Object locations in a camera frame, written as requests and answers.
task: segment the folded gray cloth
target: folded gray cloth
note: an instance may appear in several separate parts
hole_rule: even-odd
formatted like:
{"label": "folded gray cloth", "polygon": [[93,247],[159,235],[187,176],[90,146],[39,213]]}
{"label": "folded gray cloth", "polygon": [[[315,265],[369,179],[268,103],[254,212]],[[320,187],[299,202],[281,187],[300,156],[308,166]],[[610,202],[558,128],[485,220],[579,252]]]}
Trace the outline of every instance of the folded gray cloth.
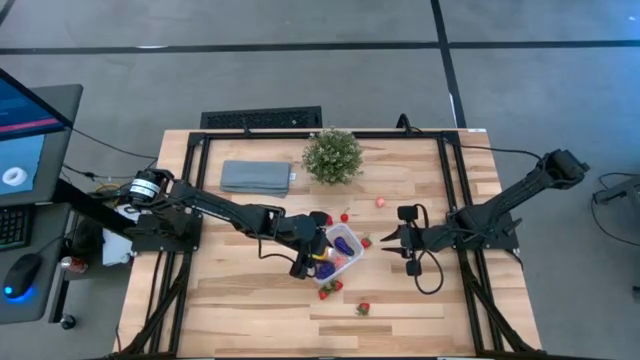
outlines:
{"label": "folded gray cloth", "polygon": [[225,192],[285,197],[291,164],[273,161],[227,160],[222,165],[220,188]]}

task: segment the small green plant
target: small green plant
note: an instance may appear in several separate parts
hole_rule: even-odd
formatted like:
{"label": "small green plant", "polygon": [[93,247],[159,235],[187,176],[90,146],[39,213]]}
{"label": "small green plant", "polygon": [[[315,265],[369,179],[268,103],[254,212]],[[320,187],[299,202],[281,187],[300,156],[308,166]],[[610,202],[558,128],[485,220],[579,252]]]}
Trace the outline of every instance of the small green plant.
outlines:
{"label": "small green plant", "polygon": [[323,130],[311,134],[310,144],[302,155],[303,167],[321,184],[350,184],[361,174],[362,148],[347,131]]}

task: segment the black keyboard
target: black keyboard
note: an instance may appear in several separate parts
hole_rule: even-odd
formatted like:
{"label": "black keyboard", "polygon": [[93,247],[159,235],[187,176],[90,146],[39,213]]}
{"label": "black keyboard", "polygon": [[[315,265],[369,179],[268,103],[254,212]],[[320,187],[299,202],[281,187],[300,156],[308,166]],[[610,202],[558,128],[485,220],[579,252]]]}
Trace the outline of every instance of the black keyboard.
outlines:
{"label": "black keyboard", "polygon": [[322,128],[320,106],[203,112],[201,129]]}
{"label": "black keyboard", "polygon": [[29,245],[34,206],[0,208],[0,251]]}

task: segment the gray floor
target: gray floor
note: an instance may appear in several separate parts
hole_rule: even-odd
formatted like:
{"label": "gray floor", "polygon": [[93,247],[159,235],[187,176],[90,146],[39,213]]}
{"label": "gray floor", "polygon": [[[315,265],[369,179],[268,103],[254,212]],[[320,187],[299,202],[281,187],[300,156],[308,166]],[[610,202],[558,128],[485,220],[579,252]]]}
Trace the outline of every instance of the gray floor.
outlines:
{"label": "gray floor", "polygon": [[[640,5],[607,0],[442,0],[450,41],[640,38]],[[433,41],[428,1],[418,0],[17,0],[0,47]],[[640,48],[453,50],[469,127],[496,147],[570,149],[592,166],[582,184],[546,192],[514,212],[525,275],[544,348],[551,353],[636,359],[640,248],[607,239],[593,224],[597,175],[640,171]],[[0,56],[28,86],[81,83],[77,127],[114,145],[155,154],[165,129],[194,128],[199,114],[321,105],[325,125],[453,127],[438,50],[289,53]],[[530,170],[495,155],[507,186]],[[128,175],[142,160],[74,136],[67,162]],[[95,184],[71,175],[89,190]],[[635,240],[625,202],[597,208],[612,232]],[[108,353],[126,271],[72,285],[70,332],[44,321],[0,327],[2,359],[74,359]],[[25,346],[23,337],[36,339]]]}

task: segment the clear plastic bowl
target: clear plastic bowl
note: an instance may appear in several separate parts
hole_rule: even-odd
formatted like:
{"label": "clear plastic bowl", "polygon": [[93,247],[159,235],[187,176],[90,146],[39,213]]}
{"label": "clear plastic bowl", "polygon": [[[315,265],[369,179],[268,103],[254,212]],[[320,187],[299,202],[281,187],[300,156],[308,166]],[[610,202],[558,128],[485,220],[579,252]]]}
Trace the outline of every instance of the clear plastic bowl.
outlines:
{"label": "clear plastic bowl", "polygon": [[346,261],[342,266],[336,265],[336,271],[331,276],[322,280],[314,277],[313,280],[320,285],[324,285],[329,281],[338,277],[345,270],[347,270],[349,266],[351,266],[353,263],[358,261],[358,259],[362,257],[362,254],[364,254],[364,247],[360,243],[360,239],[358,239],[356,234],[354,234],[353,231],[351,231],[351,229],[346,224],[340,223],[328,228],[326,231],[326,235],[327,235],[327,240],[329,240],[331,245],[334,245],[334,246],[335,246],[335,240],[338,237],[342,237],[347,242],[347,245],[349,245],[349,247],[353,249],[354,254],[353,256],[347,256],[341,253],[340,251],[336,250],[335,247],[333,249],[330,248],[329,249],[330,260],[335,260],[337,257],[343,257],[343,258],[346,258]]}

